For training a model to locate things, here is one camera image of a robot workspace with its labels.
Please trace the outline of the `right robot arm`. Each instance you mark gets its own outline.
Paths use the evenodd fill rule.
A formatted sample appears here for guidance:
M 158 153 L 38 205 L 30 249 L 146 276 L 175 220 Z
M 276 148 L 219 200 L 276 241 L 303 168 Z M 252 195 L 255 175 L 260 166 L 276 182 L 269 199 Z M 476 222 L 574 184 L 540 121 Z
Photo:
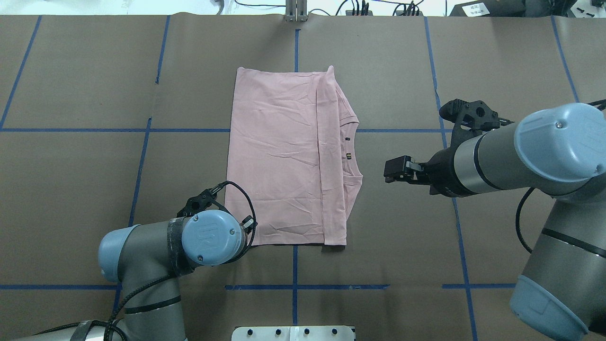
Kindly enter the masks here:
M 529 255 L 509 308 L 552 340 L 604 337 L 605 101 L 512 121 L 483 101 L 455 99 L 439 116 L 452 123 L 448 146 L 424 162 L 386 161 L 386 183 L 450 198 L 519 190 L 514 224 Z

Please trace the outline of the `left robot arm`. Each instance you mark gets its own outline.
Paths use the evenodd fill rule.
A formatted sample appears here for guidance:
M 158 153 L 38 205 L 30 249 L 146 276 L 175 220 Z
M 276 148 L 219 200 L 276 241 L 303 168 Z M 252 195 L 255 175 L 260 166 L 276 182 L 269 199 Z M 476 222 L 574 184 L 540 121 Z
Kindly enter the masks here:
M 106 320 L 50 328 L 28 341 L 186 341 L 179 278 L 240 259 L 256 225 L 255 214 L 240 222 L 229 211 L 209 210 L 108 233 L 98 263 L 123 288 L 122 301 Z

